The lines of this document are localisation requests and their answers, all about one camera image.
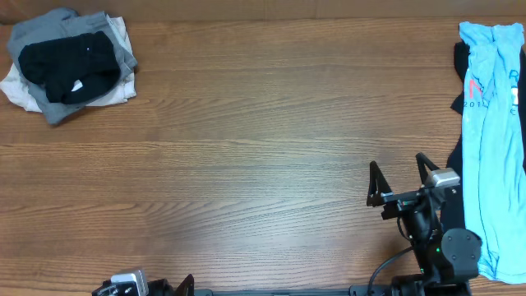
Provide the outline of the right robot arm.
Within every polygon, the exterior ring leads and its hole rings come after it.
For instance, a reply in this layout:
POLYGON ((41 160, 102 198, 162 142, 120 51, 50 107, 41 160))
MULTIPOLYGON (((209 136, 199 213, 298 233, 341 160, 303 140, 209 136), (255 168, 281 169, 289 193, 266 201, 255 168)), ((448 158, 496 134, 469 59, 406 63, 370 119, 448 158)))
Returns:
POLYGON ((383 220, 396 219, 410 246, 378 266, 367 284, 366 295, 470 295, 468 282, 478 277, 482 240, 474 232, 445 230, 437 211, 446 205, 446 195, 455 193, 460 176, 441 169, 423 153, 416 154, 422 184, 411 192, 393 193, 376 161, 369 164, 367 205, 381 206, 383 220), (389 264, 412 252, 420 272, 392 279, 386 288, 374 281, 389 264))

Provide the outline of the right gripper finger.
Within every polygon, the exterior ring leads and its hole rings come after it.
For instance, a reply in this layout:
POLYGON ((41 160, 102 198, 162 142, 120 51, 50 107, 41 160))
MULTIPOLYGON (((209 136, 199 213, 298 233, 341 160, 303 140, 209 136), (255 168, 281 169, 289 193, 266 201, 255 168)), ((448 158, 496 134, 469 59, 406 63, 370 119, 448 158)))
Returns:
POLYGON ((369 164, 369 172, 367 206, 383 206, 393 196, 393 192, 376 161, 369 164))
POLYGON ((439 169, 430 159, 428 159, 422 152, 415 155, 418 172, 422 185, 435 185, 434 172, 439 169))

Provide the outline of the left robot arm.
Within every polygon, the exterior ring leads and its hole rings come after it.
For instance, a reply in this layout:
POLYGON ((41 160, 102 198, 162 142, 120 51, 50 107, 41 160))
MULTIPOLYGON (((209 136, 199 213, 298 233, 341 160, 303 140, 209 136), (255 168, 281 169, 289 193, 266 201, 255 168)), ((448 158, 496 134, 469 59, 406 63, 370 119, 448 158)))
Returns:
POLYGON ((91 292, 92 296, 194 296, 194 278, 188 275, 174 288, 166 279, 147 281, 145 274, 136 270, 113 275, 100 287, 91 292))

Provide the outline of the black polo shirt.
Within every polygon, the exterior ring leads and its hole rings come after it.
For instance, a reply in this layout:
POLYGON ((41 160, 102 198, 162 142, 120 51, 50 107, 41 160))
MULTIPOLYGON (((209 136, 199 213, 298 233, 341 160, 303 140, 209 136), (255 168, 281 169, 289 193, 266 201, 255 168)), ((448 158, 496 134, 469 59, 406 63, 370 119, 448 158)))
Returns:
POLYGON ((18 62, 50 103, 85 103, 109 92, 121 75, 113 43, 102 31, 26 45, 18 62))

